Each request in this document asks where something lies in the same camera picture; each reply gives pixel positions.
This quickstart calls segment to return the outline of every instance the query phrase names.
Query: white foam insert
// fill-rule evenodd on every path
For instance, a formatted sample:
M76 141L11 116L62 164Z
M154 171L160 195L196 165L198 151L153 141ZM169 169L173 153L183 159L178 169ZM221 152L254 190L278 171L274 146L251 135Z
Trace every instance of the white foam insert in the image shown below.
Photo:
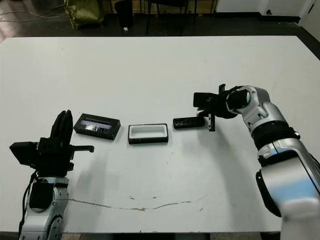
M129 138L161 138L167 137L168 131L165 124L146 124L129 126Z

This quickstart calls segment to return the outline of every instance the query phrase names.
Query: small black device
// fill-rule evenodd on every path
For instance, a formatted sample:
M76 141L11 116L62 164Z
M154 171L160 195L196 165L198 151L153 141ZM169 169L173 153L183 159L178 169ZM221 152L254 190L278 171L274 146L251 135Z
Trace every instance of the small black device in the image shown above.
M73 129L77 134L114 140L120 126L118 119L82 113Z
M203 127L205 125L205 119L202 116L174 118L173 127L175 129L186 129Z

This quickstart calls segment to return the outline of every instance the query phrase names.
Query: white table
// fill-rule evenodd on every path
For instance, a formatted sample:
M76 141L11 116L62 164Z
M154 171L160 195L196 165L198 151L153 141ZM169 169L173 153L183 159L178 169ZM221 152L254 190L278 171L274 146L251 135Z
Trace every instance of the white table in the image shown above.
M194 92L222 83L269 91L320 157L320 62L294 36L8 38L0 56L0 231L18 230L33 171L9 146L48 137L66 109L74 123L82 113L121 121L115 141L73 132L71 144L95 151L77 152L67 175L70 233L278 231L240 116L217 119L216 132L172 128L195 115ZM167 145L128 144L128 125L152 123L168 124Z

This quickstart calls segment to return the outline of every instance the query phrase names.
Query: cable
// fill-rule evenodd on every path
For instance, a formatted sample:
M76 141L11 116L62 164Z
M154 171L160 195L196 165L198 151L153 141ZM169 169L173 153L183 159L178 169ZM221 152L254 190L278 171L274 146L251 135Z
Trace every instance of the cable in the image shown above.
M54 9L59 9L61 8L61 6L58 6L58 7L55 7L53 8L52 10ZM62 16L65 16L66 14L60 14L60 15L57 15L57 16L41 16L41 15L38 15L34 12L31 12L31 11L10 11L10 12L4 12L4 13L1 13L0 16L2 15L7 15L7 14L15 14L15 13L28 13L28 14L32 14L34 16L37 16L39 18L35 18L35 19L29 19L29 20L0 20L0 22L14 22L14 23L24 23L24 22L32 22L32 21L37 21L37 20L40 20L40 19L53 19L53 18L59 18L59 17L62 17Z
M32 185L34 179L37 179L37 172L38 172L38 170L35 170L34 173L31 174L29 184L26 187L26 189L24 191L24 194L23 194L23 198L22 198L22 218L21 218L21 221L19 222L18 240L20 239L22 227L25 224L25 215L26 215L26 212L27 212L26 197L29 196L31 185Z
M41 15L38 15L38 14L31 12L31 11L10 11L10 12L1 13L0 16L6 15L6 14L15 14L15 13L29 13L29 14L35 15L37 17L40 17L42 19L51 19L51 18L60 17L60 15L59 16L41 16Z

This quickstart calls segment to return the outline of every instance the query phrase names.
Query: door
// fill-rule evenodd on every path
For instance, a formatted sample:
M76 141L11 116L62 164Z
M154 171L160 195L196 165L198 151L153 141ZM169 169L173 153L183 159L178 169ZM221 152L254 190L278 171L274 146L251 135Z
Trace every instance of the door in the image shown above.
M301 19L299 25L320 42L320 0L315 1L311 11Z

